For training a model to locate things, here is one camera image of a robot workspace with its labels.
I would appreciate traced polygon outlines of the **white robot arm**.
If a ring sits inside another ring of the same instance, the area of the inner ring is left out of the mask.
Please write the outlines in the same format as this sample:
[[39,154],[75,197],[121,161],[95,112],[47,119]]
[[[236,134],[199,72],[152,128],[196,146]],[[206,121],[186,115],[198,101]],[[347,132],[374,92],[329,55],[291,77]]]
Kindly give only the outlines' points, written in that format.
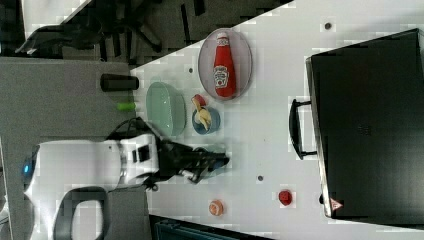
[[23,165],[24,195],[34,209],[29,240],[104,240],[109,193],[183,176],[196,184],[224,167],[223,151],[193,148],[144,133],[121,140],[40,143]]

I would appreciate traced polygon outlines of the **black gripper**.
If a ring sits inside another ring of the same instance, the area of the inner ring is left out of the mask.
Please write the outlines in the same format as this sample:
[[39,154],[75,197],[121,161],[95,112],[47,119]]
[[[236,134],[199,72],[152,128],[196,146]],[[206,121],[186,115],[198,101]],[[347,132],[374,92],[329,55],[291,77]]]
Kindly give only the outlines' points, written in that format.
[[166,181],[175,175],[188,172],[188,179],[197,184],[202,179],[202,173],[213,172],[226,166],[230,159],[225,153],[209,152],[203,148],[194,149],[190,146],[163,140],[158,148],[159,170],[155,174],[160,181]]

